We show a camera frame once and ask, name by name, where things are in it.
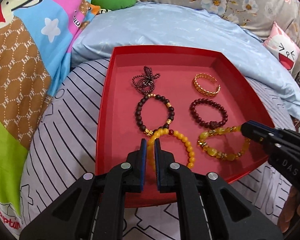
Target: red box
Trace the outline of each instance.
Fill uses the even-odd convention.
[[[197,139],[205,129],[200,127],[189,111],[191,102],[206,98],[193,86],[192,80],[198,73],[206,73],[218,80],[221,90],[213,101],[220,103],[228,113],[225,127],[240,125],[254,120],[274,127],[268,112],[252,87],[241,73],[221,53],[196,48],[142,45],[114,48],[106,76],[98,122],[96,174],[108,172],[113,166],[126,160],[129,152],[139,149],[142,138],[148,139],[137,127],[135,108],[143,97],[132,84],[133,76],[144,74],[147,65],[153,73],[160,73],[155,80],[153,93],[165,96],[175,108],[175,119],[170,129],[178,130],[189,138],[196,162],[193,172],[207,174],[214,171],[227,182],[235,181],[258,168],[267,160],[261,146],[251,143],[249,151],[239,160],[221,161],[208,156],[197,146]],[[215,91],[215,84],[207,79],[198,82],[209,91]],[[196,107],[204,121],[221,121],[221,114],[207,105]],[[142,109],[142,120],[148,129],[162,126],[167,118],[165,105],[150,99]],[[187,153],[183,143],[172,137],[160,138],[163,150],[172,152],[175,160],[187,164]],[[210,146],[226,153],[240,151],[244,137],[240,133],[208,138]],[[167,204],[176,201],[175,194],[159,194],[155,173],[146,166],[146,183],[141,194],[127,194],[126,207],[144,207]]]

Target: blue fabric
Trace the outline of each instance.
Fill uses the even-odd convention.
[[[109,58],[116,46],[142,44],[220,51],[244,76],[275,90],[289,114],[300,120],[300,88],[290,73],[254,35],[205,10],[140,2],[98,15],[74,42],[72,66]]]

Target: yellow beaded bracelet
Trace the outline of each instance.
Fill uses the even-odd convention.
[[[155,170],[155,161],[154,161],[154,153],[153,153],[154,141],[155,139],[165,134],[174,135],[176,138],[178,138],[185,144],[186,151],[188,152],[188,156],[189,156],[187,167],[190,169],[193,168],[195,162],[195,158],[194,158],[195,154],[193,151],[193,147],[191,146],[191,142],[189,142],[188,138],[185,137],[182,133],[179,133],[178,131],[168,130],[167,128],[164,129],[160,128],[157,131],[155,131],[153,136],[147,142],[147,158],[152,168]]]
[[[202,150],[205,151],[208,155],[216,157],[218,159],[227,160],[227,161],[234,161],[235,159],[240,158],[244,153],[249,149],[250,145],[250,139],[245,138],[245,141],[242,145],[242,149],[240,152],[236,154],[226,154],[220,151],[217,151],[215,148],[212,148],[208,145],[208,143],[205,141],[208,137],[214,136],[214,135],[224,135],[231,132],[240,132],[241,131],[241,125],[240,126],[233,126],[228,128],[217,128],[214,130],[209,130],[206,132],[203,132],[200,134],[198,139],[198,145],[202,147]]]

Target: gold bangle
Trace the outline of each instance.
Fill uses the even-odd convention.
[[[210,81],[212,81],[213,83],[216,83],[217,79],[215,79],[213,76],[210,76],[210,75],[204,74],[204,73],[195,75],[195,77],[193,79],[193,85],[194,85],[195,89],[198,90],[201,94],[203,94],[207,97],[215,97],[219,93],[220,88],[221,88],[220,85],[218,85],[216,92],[210,92],[210,91],[203,89],[203,87],[201,87],[199,85],[199,83],[197,82],[197,78],[207,78]]]
[[[227,160],[227,161],[234,161],[234,160],[240,158],[242,155],[244,155],[244,153],[249,149],[249,146],[250,146],[249,138],[245,138],[245,141],[242,145],[241,151],[236,154],[233,154],[233,153],[226,154],[223,152],[219,152],[215,148],[210,147],[205,140],[206,140],[206,138],[214,136],[214,135],[223,135],[226,133],[240,132],[240,131],[241,131],[241,125],[228,127],[226,129],[217,128],[214,130],[203,132],[200,134],[200,136],[198,138],[198,145],[202,147],[203,151],[205,151],[208,155],[210,155],[212,157],[216,157],[217,159],[222,159],[222,160]]]

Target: cartoon pillow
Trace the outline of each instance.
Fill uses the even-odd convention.
[[[300,49],[276,22],[273,23],[270,36],[263,45],[280,61],[282,66],[292,73]]]

